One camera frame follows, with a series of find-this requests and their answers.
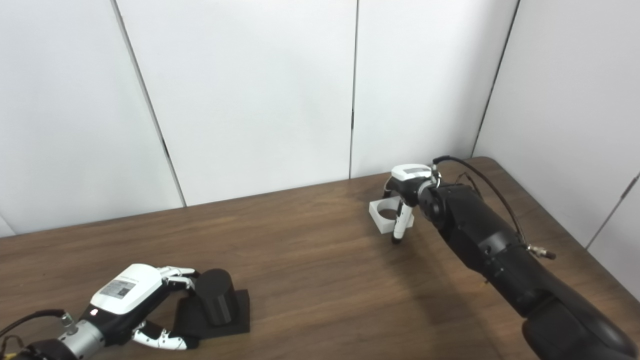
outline white square holder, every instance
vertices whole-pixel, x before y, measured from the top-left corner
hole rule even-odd
[[[389,220],[380,215],[380,211],[388,209],[397,211],[399,204],[400,196],[389,197],[387,199],[376,200],[369,203],[369,214],[371,215],[373,221],[376,223],[376,226],[378,226],[380,234],[391,233],[394,230],[394,226],[396,224],[395,220]],[[413,226],[413,214],[409,218],[409,222],[406,226],[407,228]]]

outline black foam block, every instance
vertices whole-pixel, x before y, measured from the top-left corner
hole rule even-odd
[[[249,332],[249,291],[237,290],[236,299],[238,301],[237,316],[230,323],[219,326],[211,325],[207,321],[207,313],[198,297],[180,299],[172,332],[201,340]]]

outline wall seam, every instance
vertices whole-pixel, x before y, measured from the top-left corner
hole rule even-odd
[[[353,86],[351,87],[351,141],[349,143],[349,179],[353,160],[353,126],[355,122],[356,104],[356,68],[358,63],[358,21],[360,20],[360,0],[356,0],[356,32],[353,46]]]
[[[154,123],[154,127],[156,128],[156,133],[160,140],[160,144],[164,149],[164,156],[167,161],[167,165],[169,166],[169,171],[173,177],[173,182],[175,183],[175,188],[178,191],[178,196],[180,197],[180,202],[182,203],[182,207],[186,207],[187,203],[184,200],[184,194],[182,193],[182,187],[180,186],[180,181],[178,180],[178,175],[175,172],[175,167],[173,166],[173,161],[171,159],[171,155],[169,154],[169,149],[166,146],[166,142],[164,142],[164,136],[162,134],[162,129],[160,128],[160,124],[158,123],[156,117],[156,111],[154,109],[153,104],[151,103],[151,98],[149,97],[149,92],[147,90],[147,84],[142,76],[142,71],[140,70],[140,65],[138,64],[138,59],[136,57],[136,53],[133,51],[133,46],[131,45],[131,39],[129,38],[129,33],[127,32],[127,28],[124,24],[124,19],[122,18],[122,13],[120,12],[120,7],[116,0],[111,0],[111,6],[113,7],[113,11],[116,16],[116,21],[118,23],[118,27],[120,28],[120,32],[122,33],[122,38],[124,39],[125,46],[127,47],[127,51],[129,52],[129,57],[131,58],[131,62],[133,63],[134,71],[136,73],[136,77],[138,78],[138,83],[140,84],[140,88],[142,90],[142,94],[145,98],[145,102],[147,103],[147,108],[149,113],[151,114],[151,120]]]
[[[620,204],[622,204],[622,202],[625,200],[625,198],[627,197],[631,189],[633,189],[634,186],[637,184],[638,179],[640,179],[640,172],[638,172],[638,174],[633,179],[631,179],[631,182],[629,182],[629,184],[625,188],[625,191],[622,193],[622,195],[620,195],[620,199],[618,199],[618,202],[616,203],[616,205],[613,207],[613,209],[611,210],[607,218],[604,219],[604,222],[602,223],[602,225],[600,225],[600,227],[598,228],[596,233],[593,235],[591,240],[589,240],[589,243],[587,243],[587,245],[584,247],[586,250],[589,250],[589,248],[593,245],[593,242],[596,240],[596,238],[598,237],[602,229],[604,229],[604,227],[607,225],[611,217],[613,217],[613,214],[615,214],[616,210],[618,210],[618,207],[620,206]]]
[[[476,146],[478,144],[478,139],[480,138],[480,131],[482,130],[482,125],[484,124],[484,118],[486,117],[486,112],[489,109],[489,102],[491,102],[491,96],[493,95],[493,89],[495,88],[495,82],[498,80],[498,74],[500,73],[500,67],[502,66],[502,61],[504,59],[504,53],[507,50],[507,45],[509,44],[509,38],[511,38],[511,30],[513,29],[513,24],[516,20],[516,15],[518,15],[518,9],[520,9],[520,0],[516,3],[516,8],[513,11],[513,17],[511,18],[511,24],[509,25],[509,31],[507,32],[507,38],[504,39],[504,46],[502,47],[502,54],[500,54],[500,60],[498,61],[498,67],[495,69],[495,76],[493,77],[493,83],[491,84],[491,90],[489,90],[489,96],[486,99],[486,104],[484,105],[484,111],[482,113],[482,118],[480,119],[480,126],[478,126],[478,131],[476,133],[476,140],[474,141],[474,146],[471,149],[471,157],[473,158],[474,153],[476,152]]]

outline wooden table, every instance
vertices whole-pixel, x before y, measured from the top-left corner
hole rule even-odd
[[[496,162],[471,161],[512,204],[543,263],[640,343],[640,304]],[[452,181],[457,164],[441,167]],[[394,246],[368,214],[388,174],[0,240],[0,325],[38,309],[75,315],[131,263],[224,268],[252,298],[249,334],[188,352],[135,343],[94,359],[536,359],[522,319],[467,270],[418,211]],[[487,202],[506,212],[488,187]],[[151,320],[170,327],[170,298]],[[54,319],[15,331],[57,336]]]

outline cable connector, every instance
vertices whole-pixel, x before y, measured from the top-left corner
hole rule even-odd
[[[545,249],[543,247],[528,245],[527,246],[527,250],[531,254],[534,254],[537,258],[547,258],[549,260],[555,260],[556,259],[556,254],[555,253],[553,253],[551,251],[548,251],[547,249]]]
[[[440,187],[440,180],[442,178],[442,175],[440,175],[439,171],[438,171],[438,165],[433,164],[431,165],[431,182],[436,184],[436,188]]]
[[[74,319],[71,317],[71,314],[65,313],[64,315],[62,315],[62,317],[60,318],[60,322],[62,323],[62,326],[64,326],[67,330],[67,335],[73,335],[78,332],[78,326],[76,325]]]

